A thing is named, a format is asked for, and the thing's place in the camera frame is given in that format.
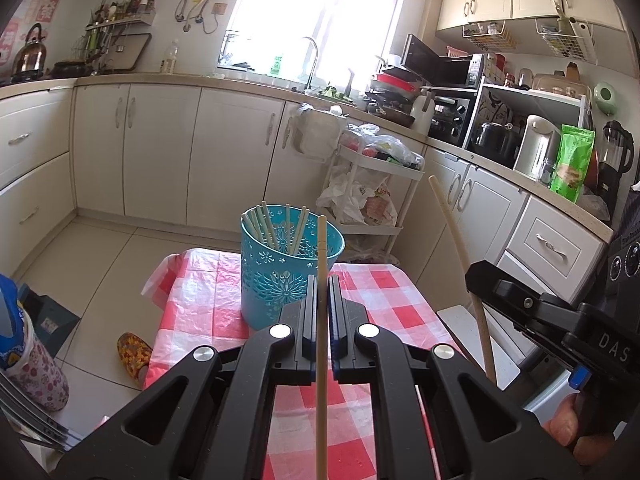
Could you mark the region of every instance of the window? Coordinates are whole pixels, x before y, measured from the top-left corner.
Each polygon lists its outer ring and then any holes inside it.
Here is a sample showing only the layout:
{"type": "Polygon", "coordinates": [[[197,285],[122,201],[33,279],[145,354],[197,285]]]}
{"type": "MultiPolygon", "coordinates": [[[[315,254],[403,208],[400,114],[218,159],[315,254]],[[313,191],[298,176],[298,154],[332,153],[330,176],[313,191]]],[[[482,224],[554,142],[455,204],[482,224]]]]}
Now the window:
{"type": "Polygon", "coordinates": [[[281,57],[278,77],[306,83],[318,42],[315,86],[364,89],[390,44],[398,0],[238,0],[223,47],[224,62],[247,62],[269,74],[281,57]]]}

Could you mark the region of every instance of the table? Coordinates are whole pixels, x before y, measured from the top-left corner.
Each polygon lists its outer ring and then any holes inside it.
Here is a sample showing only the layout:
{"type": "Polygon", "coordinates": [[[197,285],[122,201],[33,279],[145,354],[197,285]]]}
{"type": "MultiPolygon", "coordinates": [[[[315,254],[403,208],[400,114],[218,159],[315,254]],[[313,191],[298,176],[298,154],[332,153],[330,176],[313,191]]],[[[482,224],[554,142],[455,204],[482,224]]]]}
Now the table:
{"type": "MultiPolygon", "coordinates": [[[[335,264],[345,298],[408,344],[456,344],[415,285],[392,265],[335,264]]],[[[252,333],[240,315],[240,255],[193,249],[168,256],[143,295],[164,310],[145,388],[197,346],[240,346],[252,333]]],[[[376,478],[369,387],[340,385],[329,373],[330,480],[376,478]]],[[[315,478],[315,386],[278,386],[264,480],[315,478]]]]}

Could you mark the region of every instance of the countertop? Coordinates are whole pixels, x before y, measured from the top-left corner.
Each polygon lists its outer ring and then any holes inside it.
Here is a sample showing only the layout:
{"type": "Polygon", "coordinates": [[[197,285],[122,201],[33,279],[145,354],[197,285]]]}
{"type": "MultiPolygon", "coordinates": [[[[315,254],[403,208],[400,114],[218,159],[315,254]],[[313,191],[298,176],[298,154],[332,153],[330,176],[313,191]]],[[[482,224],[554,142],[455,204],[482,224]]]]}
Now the countertop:
{"type": "MultiPolygon", "coordinates": [[[[251,83],[247,81],[239,81],[233,79],[215,79],[206,76],[197,75],[167,75],[167,74],[154,74],[154,73],[132,73],[132,74],[116,74],[116,75],[101,75],[91,77],[81,77],[78,79],[52,79],[41,80],[28,83],[21,83],[11,86],[0,88],[0,100],[12,96],[26,94],[30,92],[38,92],[44,90],[54,90],[61,88],[73,88],[74,86],[95,85],[95,84],[174,84],[183,86],[199,86],[203,88],[215,88],[221,90],[230,90],[237,92],[244,92],[247,94],[255,94],[264,97],[271,97],[274,99],[280,99],[283,101],[297,102],[297,103],[309,103],[317,108],[328,109],[331,103],[328,101],[318,99],[315,97],[309,97],[298,92],[292,92],[284,88],[277,88],[273,86],[261,85],[251,83]]],[[[417,132],[400,126],[399,124],[392,123],[386,119],[382,119],[356,108],[343,107],[344,113],[348,113],[351,117],[365,121],[367,123],[376,124],[380,128],[395,132],[396,134],[415,139],[418,142],[433,146],[444,152],[451,153],[463,160],[467,160],[480,168],[483,168],[491,173],[495,173],[501,176],[505,180],[514,183],[516,186],[525,189],[531,194],[539,197],[541,200],[551,204],[556,209],[562,211],[565,215],[571,217],[573,220],[582,225],[585,229],[589,230],[595,236],[600,238],[606,243],[609,243],[613,237],[613,231],[596,217],[587,213],[581,207],[569,202],[564,197],[558,195],[547,189],[545,186],[538,184],[537,182],[527,178],[517,171],[510,170],[497,162],[484,158],[483,156],[476,155],[467,150],[447,144],[437,139],[431,139],[431,137],[425,137],[417,132]]]]}

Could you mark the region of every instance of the green package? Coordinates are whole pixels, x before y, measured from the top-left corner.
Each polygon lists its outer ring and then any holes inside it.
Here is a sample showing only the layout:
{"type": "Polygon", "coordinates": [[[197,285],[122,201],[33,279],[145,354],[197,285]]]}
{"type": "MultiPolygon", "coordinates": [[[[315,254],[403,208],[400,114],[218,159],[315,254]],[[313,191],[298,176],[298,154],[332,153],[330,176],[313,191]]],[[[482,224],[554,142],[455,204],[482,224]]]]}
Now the green package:
{"type": "Polygon", "coordinates": [[[556,161],[556,172],[551,191],[566,199],[578,200],[591,161],[591,150],[596,133],[576,126],[562,125],[562,140],[556,161]]]}

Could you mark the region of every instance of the sink faucet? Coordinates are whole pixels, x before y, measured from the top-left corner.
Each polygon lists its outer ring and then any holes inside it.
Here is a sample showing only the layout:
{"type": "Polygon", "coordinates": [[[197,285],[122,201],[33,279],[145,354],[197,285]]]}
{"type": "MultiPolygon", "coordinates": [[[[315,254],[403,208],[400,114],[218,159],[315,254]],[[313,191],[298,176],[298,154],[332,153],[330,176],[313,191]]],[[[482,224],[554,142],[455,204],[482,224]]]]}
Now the sink faucet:
{"type": "Polygon", "coordinates": [[[316,73],[316,65],[318,64],[318,44],[316,43],[316,40],[311,36],[305,36],[302,39],[309,40],[313,44],[316,50],[316,57],[314,58],[314,63],[311,67],[311,72],[309,73],[309,80],[306,82],[306,86],[305,86],[305,90],[311,90],[311,80],[314,78],[314,75],[316,73]]]}

